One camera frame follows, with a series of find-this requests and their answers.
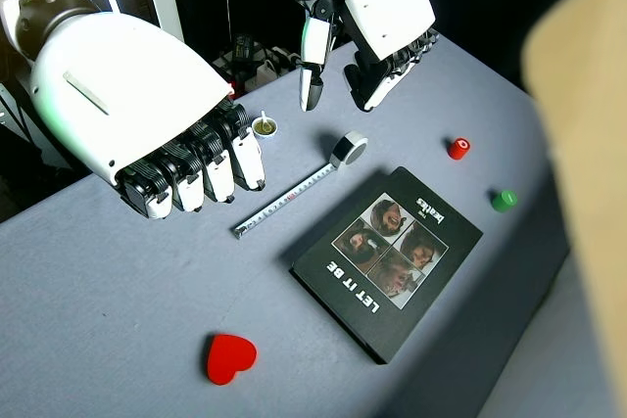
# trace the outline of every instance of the green bottle cap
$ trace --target green bottle cap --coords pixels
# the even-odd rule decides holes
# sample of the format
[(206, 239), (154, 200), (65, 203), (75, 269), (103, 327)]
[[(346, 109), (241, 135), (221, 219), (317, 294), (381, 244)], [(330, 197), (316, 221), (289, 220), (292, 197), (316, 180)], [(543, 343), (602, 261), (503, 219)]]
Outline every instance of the green bottle cap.
[(504, 190), (492, 200), (492, 207), (498, 212), (510, 210), (518, 203), (518, 197), (511, 190)]

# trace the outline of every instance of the tape measure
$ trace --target tape measure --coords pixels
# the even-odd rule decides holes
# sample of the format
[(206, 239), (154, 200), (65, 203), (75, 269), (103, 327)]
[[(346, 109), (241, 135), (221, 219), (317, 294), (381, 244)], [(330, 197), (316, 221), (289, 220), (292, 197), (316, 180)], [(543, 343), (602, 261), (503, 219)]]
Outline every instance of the tape measure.
[(308, 176), (298, 185), (289, 189), (281, 196), (279, 196), (276, 200), (272, 201), (265, 208), (253, 214), (244, 222), (235, 227), (233, 229), (233, 234), (235, 234), (235, 237), (237, 237), (238, 239), (242, 238), (242, 236), (246, 234), (249, 230), (254, 229), (271, 215), (273, 215), (275, 212), (277, 212), (279, 209), (287, 206), (290, 202), (294, 201), (297, 197), (313, 187), (315, 183), (330, 175), (335, 170), (338, 170), (346, 165), (350, 165), (351, 163), (353, 163), (356, 159), (359, 158), (361, 154), (363, 154), (367, 143), (368, 139), (356, 131), (351, 131), (346, 134), (342, 139), (338, 141), (338, 143), (333, 148), (333, 152), (327, 165), (325, 165), (323, 168), (313, 173), (312, 175)]

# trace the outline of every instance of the robotic hand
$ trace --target robotic hand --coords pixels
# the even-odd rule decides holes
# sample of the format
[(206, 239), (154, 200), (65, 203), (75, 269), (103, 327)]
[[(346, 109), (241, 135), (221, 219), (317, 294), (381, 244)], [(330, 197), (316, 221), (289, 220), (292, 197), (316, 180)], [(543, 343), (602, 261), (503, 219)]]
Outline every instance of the robotic hand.
[(438, 34), (429, 0), (298, 0), (306, 9), (301, 45), (303, 111), (315, 108), (321, 74), (343, 28), (358, 46), (344, 74), (356, 105), (370, 112), (405, 77)]
[(0, 0), (0, 16), (43, 122), (144, 216), (199, 210), (205, 194), (230, 203), (234, 177), (264, 188), (246, 111), (173, 36), (90, 0)]

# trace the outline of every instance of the small bowl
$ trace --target small bowl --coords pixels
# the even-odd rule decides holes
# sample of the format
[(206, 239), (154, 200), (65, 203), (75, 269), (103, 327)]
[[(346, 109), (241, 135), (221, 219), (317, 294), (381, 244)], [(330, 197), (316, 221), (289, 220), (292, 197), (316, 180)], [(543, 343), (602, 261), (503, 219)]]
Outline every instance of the small bowl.
[(260, 117), (256, 117), (253, 119), (253, 132), (260, 139), (267, 139), (276, 134), (276, 130), (278, 129), (278, 125), (276, 121), (271, 117), (265, 117), (265, 126), (264, 119)]

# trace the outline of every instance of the table surface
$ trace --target table surface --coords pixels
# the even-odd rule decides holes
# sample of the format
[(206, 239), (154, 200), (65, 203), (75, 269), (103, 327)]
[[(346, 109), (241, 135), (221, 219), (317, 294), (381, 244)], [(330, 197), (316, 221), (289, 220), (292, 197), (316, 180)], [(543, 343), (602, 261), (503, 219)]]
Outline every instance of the table surface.
[[(355, 107), (341, 73), (353, 52), (331, 55), (313, 112), (300, 111), (296, 73), (240, 100), (279, 126), (262, 142), (261, 193), (238, 188), (232, 205), (206, 200), (199, 213), (154, 221), (89, 176), (0, 225), (0, 416), (370, 416), (392, 396), (515, 235), (549, 164), (529, 97), (446, 38), (370, 114)], [(231, 235), (353, 129), (370, 140), (357, 162), (241, 240)], [(472, 149), (456, 162), (444, 140), (458, 136)], [(288, 269), (338, 206), (400, 165), (484, 236), (380, 366)], [(503, 214), (487, 194), (505, 188), (520, 203)], [(227, 387), (204, 372), (214, 333), (259, 350), (256, 366)]]

